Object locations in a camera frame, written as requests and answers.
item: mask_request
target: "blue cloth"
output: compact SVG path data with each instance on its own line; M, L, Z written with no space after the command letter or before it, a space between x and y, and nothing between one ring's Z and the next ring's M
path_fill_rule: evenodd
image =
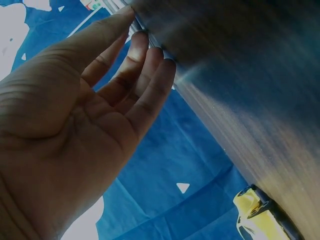
M19 0L0 0L3 6ZM58 7L65 6L59 12ZM65 39L90 13L78 0L51 1L52 11L27 7L30 31L13 69ZM84 25L108 15L102 9ZM104 85L129 45L95 89ZM188 183L182 193L176 183ZM101 240L237 240L232 199L247 183L193 111L173 90L136 153L104 193Z

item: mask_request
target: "wooden board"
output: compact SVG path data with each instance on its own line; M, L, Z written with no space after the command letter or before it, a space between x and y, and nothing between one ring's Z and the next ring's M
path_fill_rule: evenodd
M320 3L127 3L175 57L177 90L243 176L318 240Z

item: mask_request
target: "white patch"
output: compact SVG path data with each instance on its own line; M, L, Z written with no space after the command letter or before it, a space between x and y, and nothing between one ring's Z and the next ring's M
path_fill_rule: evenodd
M47 12L50 12L52 10L49 0L23 0L23 3L29 8L34 8Z
M176 184L176 186L179 188L179 190L181 191L182 194L184 194L187 189L190 187L190 183L181 183L181 182L178 182Z
M61 12L64 8L65 6L58 7L59 12Z
M104 198L100 197L92 207L71 224L61 240L99 240L96 223L102 217L104 208Z
M14 3L0 7L0 81L8 76L29 26L25 24L26 6Z

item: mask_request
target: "knuckle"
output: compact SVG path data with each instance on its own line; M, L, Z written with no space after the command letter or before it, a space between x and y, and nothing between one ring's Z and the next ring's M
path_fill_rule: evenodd
M132 62L132 63L134 63L134 64L140 64L140 61L139 61L138 59L136 59L135 57L132 57L132 56L130 56L130 55L127 55L125 58L126 58L129 62Z
M151 77L145 73L141 73L140 80L143 80L146 84L148 84L151 81Z
M155 94L158 94L161 97L167 96L168 94L168 90L166 89L166 87L160 85L160 84L149 84L149 87L152 89L152 91Z
M141 108L150 117L155 118L157 116L156 111L149 103L147 103L145 101L138 101L136 104L139 108Z
M119 84L125 90L130 90L133 87L133 83L125 77L118 75L112 79L113 82Z
M102 57L101 55L97 56L97 57L95 58L95 60L96 60L99 64L104 65L106 68L110 68L111 65L112 65L112 63L111 63L108 59Z

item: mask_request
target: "hand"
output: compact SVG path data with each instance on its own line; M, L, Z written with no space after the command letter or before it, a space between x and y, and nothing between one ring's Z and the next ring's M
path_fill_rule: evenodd
M23 234L31 234L27 223L42 239L61 237L106 191L162 108L176 67L159 48L148 50L143 32L132 36L113 79L92 89L133 20L127 7L0 82L0 200Z

